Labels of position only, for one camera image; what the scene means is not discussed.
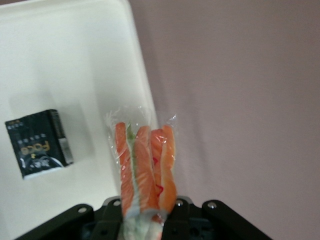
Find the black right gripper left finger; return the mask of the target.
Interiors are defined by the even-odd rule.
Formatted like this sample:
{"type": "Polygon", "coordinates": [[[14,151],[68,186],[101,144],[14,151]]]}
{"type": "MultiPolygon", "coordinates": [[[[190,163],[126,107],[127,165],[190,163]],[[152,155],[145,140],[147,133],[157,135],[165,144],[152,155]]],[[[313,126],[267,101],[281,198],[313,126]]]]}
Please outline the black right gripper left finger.
{"type": "Polygon", "coordinates": [[[122,220],[120,197],[114,196],[97,210],[89,204],[77,204],[17,239],[117,240],[122,220]]]}

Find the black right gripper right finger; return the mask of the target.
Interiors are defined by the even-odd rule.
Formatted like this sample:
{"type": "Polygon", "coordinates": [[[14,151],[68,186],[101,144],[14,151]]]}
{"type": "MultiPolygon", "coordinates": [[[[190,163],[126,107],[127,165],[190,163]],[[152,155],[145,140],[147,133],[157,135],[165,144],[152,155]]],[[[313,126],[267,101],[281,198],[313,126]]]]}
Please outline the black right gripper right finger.
{"type": "Polygon", "coordinates": [[[187,196],[178,196],[165,221],[163,240],[270,240],[267,234],[222,201],[196,206],[187,196]]]}

